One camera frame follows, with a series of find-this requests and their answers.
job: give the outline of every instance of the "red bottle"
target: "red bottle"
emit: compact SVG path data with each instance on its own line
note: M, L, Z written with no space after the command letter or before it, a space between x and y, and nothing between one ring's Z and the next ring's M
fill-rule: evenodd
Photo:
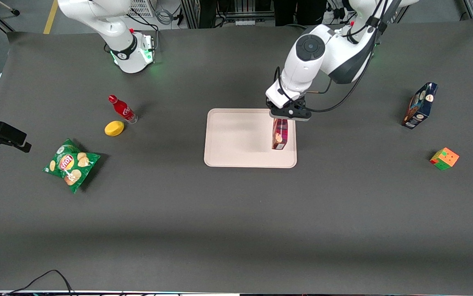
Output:
M134 124L137 121L137 115L127 106L124 101L120 101L116 96L108 96L108 100L114 105L114 110L122 117L127 120L127 123Z

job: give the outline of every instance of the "snack box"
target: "snack box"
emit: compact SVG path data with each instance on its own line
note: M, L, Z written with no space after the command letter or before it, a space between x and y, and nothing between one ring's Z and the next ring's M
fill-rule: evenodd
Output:
M437 92L437 84L428 82L411 97L402 126L415 128L430 116L432 103Z
M287 119L274 118L272 123L272 149L282 150L287 144Z

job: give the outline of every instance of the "rubik's cube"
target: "rubik's cube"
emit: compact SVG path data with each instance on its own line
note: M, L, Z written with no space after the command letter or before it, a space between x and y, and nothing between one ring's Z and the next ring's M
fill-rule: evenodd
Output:
M448 148L439 150L430 160L439 170L446 170L454 166L459 156Z

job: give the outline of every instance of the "white tray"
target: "white tray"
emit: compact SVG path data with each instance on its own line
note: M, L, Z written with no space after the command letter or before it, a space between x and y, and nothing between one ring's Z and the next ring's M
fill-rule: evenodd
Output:
M204 162L210 167L274 167L297 163L295 122L288 121L287 144L271 149L269 109L212 109L207 115Z

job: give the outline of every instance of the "green chip bag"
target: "green chip bag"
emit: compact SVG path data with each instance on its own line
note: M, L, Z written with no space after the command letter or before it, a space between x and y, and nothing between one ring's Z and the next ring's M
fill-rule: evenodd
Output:
M63 178L70 186L70 190L75 193L99 157L99 154L81 152L70 139L67 139L43 171Z

